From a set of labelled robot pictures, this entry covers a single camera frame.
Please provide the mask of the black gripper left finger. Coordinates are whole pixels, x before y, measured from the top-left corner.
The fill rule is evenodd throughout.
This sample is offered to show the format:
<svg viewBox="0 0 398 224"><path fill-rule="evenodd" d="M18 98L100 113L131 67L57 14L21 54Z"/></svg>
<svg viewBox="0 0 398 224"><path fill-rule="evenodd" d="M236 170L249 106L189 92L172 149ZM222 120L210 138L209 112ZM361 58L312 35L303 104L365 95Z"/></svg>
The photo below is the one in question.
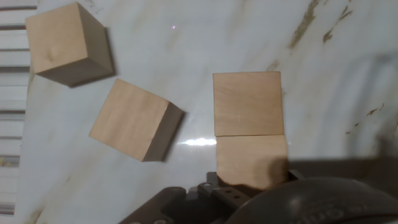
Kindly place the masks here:
<svg viewBox="0 0 398 224"><path fill-rule="evenodd" d="M205 182L190 190L164 188L119 224L226 223L249 200L209 172Z"/></svg>

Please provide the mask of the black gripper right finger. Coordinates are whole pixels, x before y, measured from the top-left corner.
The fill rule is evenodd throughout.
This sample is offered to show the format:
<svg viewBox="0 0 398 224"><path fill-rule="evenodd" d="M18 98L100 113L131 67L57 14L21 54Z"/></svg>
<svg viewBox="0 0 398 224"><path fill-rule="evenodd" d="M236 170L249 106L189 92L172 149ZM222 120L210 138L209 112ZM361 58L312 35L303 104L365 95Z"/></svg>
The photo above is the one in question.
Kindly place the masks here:
<svg viewBox="0 0 398 224"><path fill-rule="evenodd" d="M287 178L288 181L296 181L304 179L304 176L298 170L292 169L288 171Z"/></svg>

